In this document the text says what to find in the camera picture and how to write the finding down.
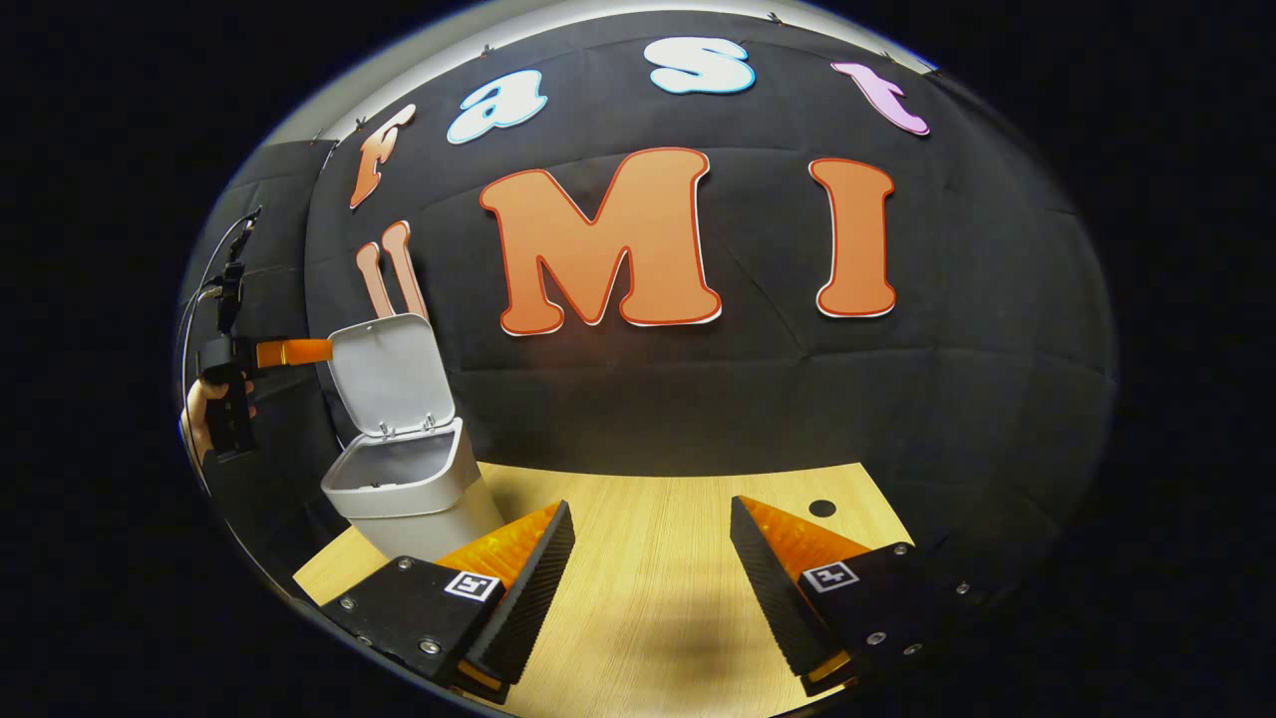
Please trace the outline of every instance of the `white trash can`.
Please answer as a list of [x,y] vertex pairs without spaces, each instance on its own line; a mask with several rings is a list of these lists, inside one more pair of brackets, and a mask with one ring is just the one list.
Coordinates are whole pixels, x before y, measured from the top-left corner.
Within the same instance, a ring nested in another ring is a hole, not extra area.
[[503,527],[430,323],[396,314],[329,338],[337,393],[362,432],[320,483],[337,511],[390,559],[435,561]]

